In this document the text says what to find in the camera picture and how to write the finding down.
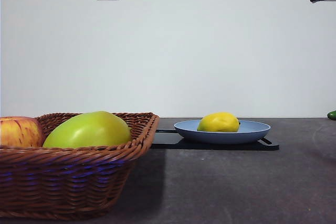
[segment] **yellow fruit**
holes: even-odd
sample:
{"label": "yellow fruit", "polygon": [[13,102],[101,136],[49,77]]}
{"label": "yellow fruit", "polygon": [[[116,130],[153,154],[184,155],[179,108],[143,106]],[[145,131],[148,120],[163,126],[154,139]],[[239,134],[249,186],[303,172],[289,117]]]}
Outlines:
{"label": "yellow fruit", "polygon": [[0,144],[19,147],[41,147],[44,135],[39,122],[27,116],[0,118]]}
{"label": "yellow fruit", "polygon": [[238,119],[228,112],[217,112],[203,117],[197,127],[198,131],[237,132]]}

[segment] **white wall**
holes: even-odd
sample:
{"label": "white wall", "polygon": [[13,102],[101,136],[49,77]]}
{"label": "white wall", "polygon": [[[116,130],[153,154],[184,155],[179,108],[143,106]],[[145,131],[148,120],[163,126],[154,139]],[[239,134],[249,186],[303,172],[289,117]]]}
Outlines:
{"label": "white wall", "polygon": [[1,0],[1,113],[325,117],[336,2]]}

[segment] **red apple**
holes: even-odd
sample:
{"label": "red apple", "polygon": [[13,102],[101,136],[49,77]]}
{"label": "red apple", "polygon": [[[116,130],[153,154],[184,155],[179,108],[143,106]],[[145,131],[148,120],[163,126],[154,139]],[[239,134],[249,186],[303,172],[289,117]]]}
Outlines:
{"label": "red apple", "polygon": [[0,144],[19,147],[42,147],[44,135],[39,122],[27,116],[0,117]]}

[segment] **wicker basket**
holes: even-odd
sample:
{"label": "wicker basket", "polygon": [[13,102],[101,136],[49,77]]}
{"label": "wicker basket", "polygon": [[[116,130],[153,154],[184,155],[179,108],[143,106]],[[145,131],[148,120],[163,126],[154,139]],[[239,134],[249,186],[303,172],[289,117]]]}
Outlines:
{"label": "wicker basket", "polygon": [[[47,136],[77,114],[36,119]],[[76,149],[0,146],[0,217],[76,220],[105,215],[135,160],[150,148],[159,122],[153,113],[114,114],[132,128],[132,141]]]}

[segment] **table surface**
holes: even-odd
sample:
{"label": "table surface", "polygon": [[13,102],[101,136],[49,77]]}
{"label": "table surface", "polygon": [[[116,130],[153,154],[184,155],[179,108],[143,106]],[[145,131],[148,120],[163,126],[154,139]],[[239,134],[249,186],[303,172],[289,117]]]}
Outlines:
{"label": "table surface", "polygon": [[[161,118],[159,128],[192,119]],[[280,149],[149,150],[107,215],[71,223],[336,223],[336,121],[242,120],[269,124]]]}

